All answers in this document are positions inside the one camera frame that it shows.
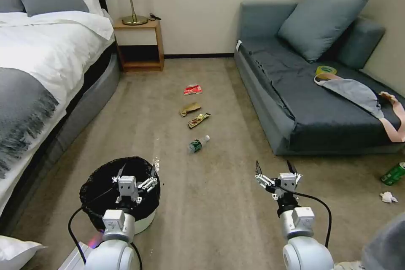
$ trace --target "water bottle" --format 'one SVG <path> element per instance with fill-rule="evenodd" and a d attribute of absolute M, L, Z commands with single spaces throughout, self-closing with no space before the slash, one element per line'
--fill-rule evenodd
<path fill-rule="evenodd" d="M 210 137 L 208 135 L 204 136 L 201 139 L 196 139 L 189 144 L 189 151 L 192 153 L 195 153 L 203 148 L 207 144 L 207 142 L 210 140 Z"/>

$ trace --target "white bedsheet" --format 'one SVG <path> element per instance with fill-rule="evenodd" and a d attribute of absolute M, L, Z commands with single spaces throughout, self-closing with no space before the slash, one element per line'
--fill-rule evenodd
<path fill-rule="evenodd" d="M 114 41 L 105 15 L 74 11 L 29 18 L 25 13 L 0 13 L 0 67 L 29 73 L 59 101 L 42 133 L 0 179 L 0 214 L 32 156 L 83 86 L 84 73 Z"/>

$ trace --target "green bottle label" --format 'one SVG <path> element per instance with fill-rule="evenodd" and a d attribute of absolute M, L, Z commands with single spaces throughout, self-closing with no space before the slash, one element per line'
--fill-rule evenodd
<path fill-rule="evenodd" d="M 202 148 L 202 145 L 198 139 L 192 141 L 190 145 L 193 147 L 194 152 L 197 152 Z"/>

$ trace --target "gray sofa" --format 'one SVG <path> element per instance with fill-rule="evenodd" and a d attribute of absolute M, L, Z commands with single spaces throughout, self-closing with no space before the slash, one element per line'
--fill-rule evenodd
<path fill-rule="evenodd" d="M 403 143 L 391 143 L 381 123 L 355 104 L 313 82 L 319 65 L 337 69 L 374 92 L 392 89 L 360 71 L 385 29 L 358 18 L 317 61 L 308 63 L 277 37 L 296 4 L 242 3 L 238 27 L 241 46 L 236 65 L 271 148 L 276 155 L 394 153 Z M 386 118 L 400 121 L 390 104 L 381 103 Z"/>

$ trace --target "white pillow corner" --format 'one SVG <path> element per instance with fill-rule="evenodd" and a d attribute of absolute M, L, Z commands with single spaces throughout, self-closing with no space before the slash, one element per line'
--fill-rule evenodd
<path fill-rule="evenodd" d="M 40 243 L 0 235 L 0 265 L 4 270 L 21 269 L 35 253 L 45 248 Z"/>

